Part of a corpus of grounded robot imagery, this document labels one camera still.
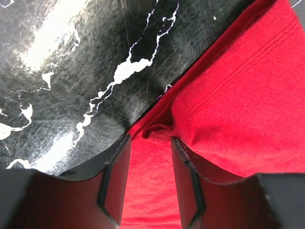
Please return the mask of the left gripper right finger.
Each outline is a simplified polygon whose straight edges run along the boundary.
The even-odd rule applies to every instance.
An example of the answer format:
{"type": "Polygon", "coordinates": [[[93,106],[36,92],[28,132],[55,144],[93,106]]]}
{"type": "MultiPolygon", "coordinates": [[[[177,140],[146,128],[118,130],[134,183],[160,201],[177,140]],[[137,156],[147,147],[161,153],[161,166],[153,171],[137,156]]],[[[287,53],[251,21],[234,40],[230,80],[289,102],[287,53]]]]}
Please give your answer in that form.
{"type": "Polygon", "coordinates": [[[302,229],[303,173],[257,173],[243,178],[171,139],[184,229],[302,229]]]}

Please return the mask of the red t-shirt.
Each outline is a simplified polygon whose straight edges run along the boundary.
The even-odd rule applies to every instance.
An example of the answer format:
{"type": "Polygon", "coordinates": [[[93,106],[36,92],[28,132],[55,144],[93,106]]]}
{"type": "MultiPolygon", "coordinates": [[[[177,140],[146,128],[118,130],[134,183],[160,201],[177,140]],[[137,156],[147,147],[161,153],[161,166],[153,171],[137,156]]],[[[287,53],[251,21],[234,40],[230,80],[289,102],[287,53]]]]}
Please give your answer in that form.
{"type": "Polygon", "coordinates": [[[172,137],[243,177],[304,172],[305,33],[289,1],[254,1],[129,134],[124,229],[181,227],[172,137]]]}

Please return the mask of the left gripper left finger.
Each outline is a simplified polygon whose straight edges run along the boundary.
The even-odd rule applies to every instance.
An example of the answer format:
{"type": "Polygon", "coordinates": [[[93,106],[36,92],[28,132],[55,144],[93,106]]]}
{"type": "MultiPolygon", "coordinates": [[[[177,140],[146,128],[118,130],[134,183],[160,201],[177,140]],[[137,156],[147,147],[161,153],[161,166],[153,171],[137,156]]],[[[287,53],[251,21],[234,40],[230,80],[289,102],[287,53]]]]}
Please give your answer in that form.
{"type": "Polygon", "coordinates": [[[62,172],[0,171],[3,229],[117,229],[131,155],[131,137],[121,136],[105,151],[62,172]]]}

